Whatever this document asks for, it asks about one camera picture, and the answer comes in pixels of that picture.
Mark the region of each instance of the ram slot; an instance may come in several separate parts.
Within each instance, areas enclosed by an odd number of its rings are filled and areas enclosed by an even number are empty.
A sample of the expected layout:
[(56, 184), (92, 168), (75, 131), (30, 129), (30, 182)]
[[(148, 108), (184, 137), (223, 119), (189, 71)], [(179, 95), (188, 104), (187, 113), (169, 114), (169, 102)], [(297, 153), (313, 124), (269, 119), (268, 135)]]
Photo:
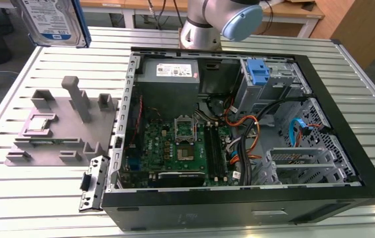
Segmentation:
[(213, 148), (213, 153), (215, 153), (215, 166), (216, 166), (216, 173), (217, 177), (223, 178), (225, 177), (225, 172), (224, 172), (224, 164), (223, 164), (223, 153), (221, 153), (221, 139), (219, 135), (219, 128), (213, 127), (211, 130), (211, 135), (212, 135), (212, 148)]
[(209, 179), (213, 179), (216, 177), (223, 178), (225, 173), (224, 173), (221, 145), (220, 145), (221, 142), (220, 142), (217, 127), (213, 126), (205, 127), (204, 140), (205, 140)]

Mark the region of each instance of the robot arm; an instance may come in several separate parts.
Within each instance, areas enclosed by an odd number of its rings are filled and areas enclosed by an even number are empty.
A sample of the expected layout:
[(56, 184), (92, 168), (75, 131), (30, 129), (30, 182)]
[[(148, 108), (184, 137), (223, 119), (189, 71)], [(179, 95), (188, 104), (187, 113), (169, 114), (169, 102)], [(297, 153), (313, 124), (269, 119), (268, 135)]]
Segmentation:
[(185, 49), (216, 50), (220, 33), (229, 41), (244, 40), (263, 21), (259, 0), (189, 0), (180, 33)]

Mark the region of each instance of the blue label hard drive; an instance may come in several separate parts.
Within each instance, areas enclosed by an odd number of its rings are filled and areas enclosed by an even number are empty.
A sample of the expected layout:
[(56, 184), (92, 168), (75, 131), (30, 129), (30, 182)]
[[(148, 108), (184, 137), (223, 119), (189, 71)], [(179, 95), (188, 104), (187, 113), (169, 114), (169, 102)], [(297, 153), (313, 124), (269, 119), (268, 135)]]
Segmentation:
[(38, 46), (88, 48), (91, 35), (79, 0), (11, 0)]

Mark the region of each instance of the blue drive cage latch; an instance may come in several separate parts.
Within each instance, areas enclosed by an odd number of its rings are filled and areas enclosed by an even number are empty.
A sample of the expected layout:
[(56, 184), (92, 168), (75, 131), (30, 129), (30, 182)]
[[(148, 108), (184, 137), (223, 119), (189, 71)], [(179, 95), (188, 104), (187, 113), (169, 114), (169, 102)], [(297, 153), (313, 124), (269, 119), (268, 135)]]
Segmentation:
[(261, 59), (247, 59), (247, 65), (253, 85), (265, 85), (269, 79), (269, 68), (264, 61)]

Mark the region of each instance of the power supply label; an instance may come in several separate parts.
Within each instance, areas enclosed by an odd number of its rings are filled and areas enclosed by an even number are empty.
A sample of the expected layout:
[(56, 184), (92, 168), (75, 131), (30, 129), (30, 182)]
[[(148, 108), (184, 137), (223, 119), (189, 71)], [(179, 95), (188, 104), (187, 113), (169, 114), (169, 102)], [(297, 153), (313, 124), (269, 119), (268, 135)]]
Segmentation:
[(51, 40), (71, 38), (64, 14), (58, 0), (23, 0), (39, 33)]
[(156, 76), (192, 77), (192, 66), (189, 64), (160, 63), (156, 65)]

